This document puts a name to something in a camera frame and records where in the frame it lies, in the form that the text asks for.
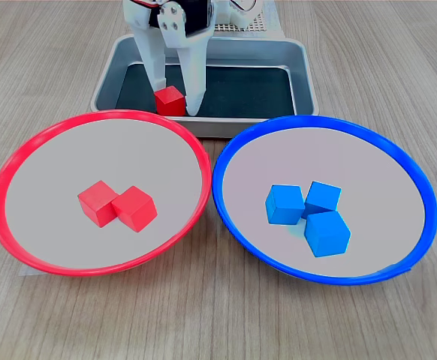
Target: wooden table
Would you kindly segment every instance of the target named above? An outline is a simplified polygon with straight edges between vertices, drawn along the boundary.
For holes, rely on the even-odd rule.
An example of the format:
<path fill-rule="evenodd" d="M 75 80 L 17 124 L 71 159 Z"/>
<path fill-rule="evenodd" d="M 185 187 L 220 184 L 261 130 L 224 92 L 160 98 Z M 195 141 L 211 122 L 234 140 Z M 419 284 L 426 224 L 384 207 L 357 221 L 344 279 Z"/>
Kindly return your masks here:
<path fill-rule="evenodd" d="M 321 115 L 402 146 L 437 196 L 437 1 L 278 2 Z M 88 111 L 118 1 L 0 1 L 0 167 Z M 225 142 L 204 141 L 212 161 Z M 212 200 L 177 246 L 106 277 L 18 276 L 0 245 L 0 359 L 437 359 L 437 236 L 412 271 L 361 287 L 298 280 L 235 241 Z"/>

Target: metal tray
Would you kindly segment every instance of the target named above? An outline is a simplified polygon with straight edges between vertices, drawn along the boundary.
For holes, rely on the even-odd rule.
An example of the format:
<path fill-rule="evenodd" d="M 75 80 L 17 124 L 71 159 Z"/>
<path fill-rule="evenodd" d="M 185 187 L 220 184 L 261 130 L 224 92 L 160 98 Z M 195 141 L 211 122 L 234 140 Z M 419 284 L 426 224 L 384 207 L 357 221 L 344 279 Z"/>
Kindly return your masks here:
<path fill-rule="evenodd" d="M 183 92 L 176 50 L 166 49 L 165 55 L 167 85 Z M 153 98 L 133 35 L 119 38 L 93 95 L 92 111 L 153 112 Z M 196 137 L 230 139 L 272 117 L 317 114 L 301 43 L 284 38 L 214 36 L 207 47 L 207 91 L 200 112 L 195 117 L 168 118 Z"/>

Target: red cube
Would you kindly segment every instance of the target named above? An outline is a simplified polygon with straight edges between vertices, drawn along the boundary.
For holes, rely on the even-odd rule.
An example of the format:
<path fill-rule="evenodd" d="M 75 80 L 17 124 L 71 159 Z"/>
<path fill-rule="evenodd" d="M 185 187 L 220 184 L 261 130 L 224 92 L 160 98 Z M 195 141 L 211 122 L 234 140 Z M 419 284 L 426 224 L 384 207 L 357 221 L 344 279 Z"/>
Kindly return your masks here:
<path fill-rule="evenodd" d="M 121 222 L 139 232 L 157 217 L 157 209 L 150 195 L 132 186 L 112 201 Z"/>
<path fill-rule="evenodd" d="M 116 218 L 112 201 L 118 196 L 102 180 L 78 195 L 78 200 L 86 216 L 99 227 L 104 227 Z"/>
<path fill-rule="evenodd" d="M 185 116 L 185 97 L 175 86 L 168 86 L 155 93 L 157 113 L 162 116 Z"/>

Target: dark tray bottom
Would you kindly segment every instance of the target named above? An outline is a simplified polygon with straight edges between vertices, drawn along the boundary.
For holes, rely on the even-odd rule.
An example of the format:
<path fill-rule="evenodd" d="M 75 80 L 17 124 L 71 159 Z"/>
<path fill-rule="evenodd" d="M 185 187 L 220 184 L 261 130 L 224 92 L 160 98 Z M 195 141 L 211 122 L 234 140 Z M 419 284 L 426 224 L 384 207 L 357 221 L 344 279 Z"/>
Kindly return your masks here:
<path fill-rule="evenodd" d="M 271 119 L 294 114 L 288 73 L 274 67 L 207 67 L 207 89 L 197 116 Z M 167 85 L 185 94 L 179 65 L 165 68 Z M 128 67 L 117 109 L 156 113 L 155 97 L 142 64 Z"/>

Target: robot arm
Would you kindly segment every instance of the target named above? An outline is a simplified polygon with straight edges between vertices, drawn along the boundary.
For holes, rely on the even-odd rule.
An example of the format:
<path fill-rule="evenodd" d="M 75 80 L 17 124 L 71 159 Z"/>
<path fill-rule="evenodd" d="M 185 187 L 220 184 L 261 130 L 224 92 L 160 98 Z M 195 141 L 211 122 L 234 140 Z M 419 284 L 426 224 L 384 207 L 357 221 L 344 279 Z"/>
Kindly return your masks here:
<path fill-rule="evenodd" d="M 154 92 L 166 87 L 165 47 L 176 49 L 185 85 L 187 112 L 195 116 L 206 91 L 206 48 L 215 24 L 248 26 L 260 13 L 262 0 L 244 10 L 239 0 L 123 0 L 125 21 L 134 33 Z"/>

